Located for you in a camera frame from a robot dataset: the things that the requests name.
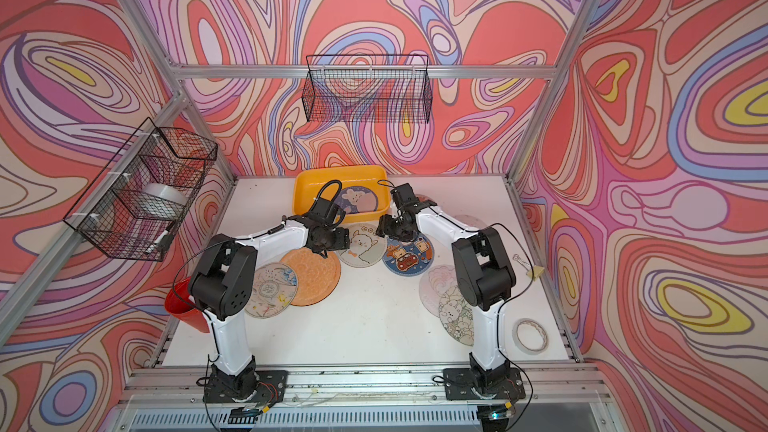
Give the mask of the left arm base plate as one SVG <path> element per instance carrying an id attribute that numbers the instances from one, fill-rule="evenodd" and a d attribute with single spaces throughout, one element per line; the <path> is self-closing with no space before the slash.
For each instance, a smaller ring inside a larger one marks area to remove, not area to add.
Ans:
<path id="1" fill-rule="evenodd" d="M 244 370 L 237 376 L 214 369 L 203 391 L 206 404 L 274 405 L 285 396 L 287 370 Z"/>

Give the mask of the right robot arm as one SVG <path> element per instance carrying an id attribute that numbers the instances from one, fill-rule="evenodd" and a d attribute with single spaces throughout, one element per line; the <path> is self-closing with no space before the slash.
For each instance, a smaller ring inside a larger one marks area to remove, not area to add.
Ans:
<path id="1" fill-rule="evenodd" d="M 379 219 L 379 236 L 413 242 L 425 234 L 451 249 L 458 289 L 473 313 L 470 367 L 485 375 L 508 367 L 510 361 L 501 351 L 498 313 L 511 299 L 516 276 L 499 232 L 493 227 L 469 228 L 434 201 L 419 200 L 408 183 L 396 185 L 388 179 L 377 183 L 389 189 L 394 202 L 391 212 Z"/>

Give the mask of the blue toast cartoon coaster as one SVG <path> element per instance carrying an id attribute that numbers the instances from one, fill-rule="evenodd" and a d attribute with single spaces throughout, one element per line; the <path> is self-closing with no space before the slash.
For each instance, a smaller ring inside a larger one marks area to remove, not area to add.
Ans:
<path id="1" fill-rule="evenodd" d="M 388 238 L 382 261 L 390 272 L 399 276 L 414 277 L 426 272 L 434 259 L 435 249 L 432 242 L 424 234 L 419 234 L 411 242 Z"/>

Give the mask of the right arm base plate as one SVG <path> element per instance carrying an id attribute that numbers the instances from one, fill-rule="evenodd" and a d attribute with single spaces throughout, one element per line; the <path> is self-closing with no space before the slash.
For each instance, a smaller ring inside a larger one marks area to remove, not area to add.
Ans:
<path id="1" fill-rule="evenodd" d="M 440 377 L 449 401 L 506 400 L 516 403 L 527 397 L 518 368 L 500 367 L 489 374 L 472 368 L 446 368 Z"/>

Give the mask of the blue pink bunny coaster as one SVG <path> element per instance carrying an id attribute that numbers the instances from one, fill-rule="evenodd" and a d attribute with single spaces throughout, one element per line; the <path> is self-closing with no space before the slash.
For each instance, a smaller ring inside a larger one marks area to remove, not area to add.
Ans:
<path id="1" fill-rule="evenodd" d="M 375 212 L 378 210 L 378 196 L 369 188 L 364 186 L 349 186 L 341 190 L 334 199 L 347 215 Z"/>

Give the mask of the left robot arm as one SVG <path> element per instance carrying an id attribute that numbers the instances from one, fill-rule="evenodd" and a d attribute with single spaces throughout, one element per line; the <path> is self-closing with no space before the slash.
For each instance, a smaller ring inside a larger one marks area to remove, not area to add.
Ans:
<path id="1" fill-rule="evenodd" d="M 323 197 L 330 186 L 341 190 L 342 182 L 326 182 L 307 212 L 285 217 L 279 225 L 247 237 L 218 234 L 202 251 L 188 290 L 211 330 L 216 349 L 213 365 L 224 375 L 237 377 L 255 362 L 246 340 L 245 307 L 258 259 L 298 248 L 323 257 L 349 248 L 349 232 L 341 226 L 346 212 L 334 198 Z"/>

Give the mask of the white bear coaster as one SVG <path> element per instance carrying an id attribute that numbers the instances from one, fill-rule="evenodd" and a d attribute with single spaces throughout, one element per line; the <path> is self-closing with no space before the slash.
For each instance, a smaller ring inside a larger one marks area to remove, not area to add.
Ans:
<path id="1" fill-rule="evenodd" d="M 348 227 L 350 244 L 338 253 L 343 264 L 354 268 L 371 267 L 382 260 L 387 250 L 387 238 L 376 234 L 377 227 L 356 223 Z"/>

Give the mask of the pink swirl coaster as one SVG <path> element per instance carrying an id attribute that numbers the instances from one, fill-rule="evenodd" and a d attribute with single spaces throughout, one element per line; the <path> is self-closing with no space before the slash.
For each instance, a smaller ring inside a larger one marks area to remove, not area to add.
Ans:
<path id="1" fill-rule="evenodd" d="M 465 230 L 481 230 L 488 226 L 483 220 L 467 214 L 459 214 L 455 216 L 455 220 L 465 225 Z"/>

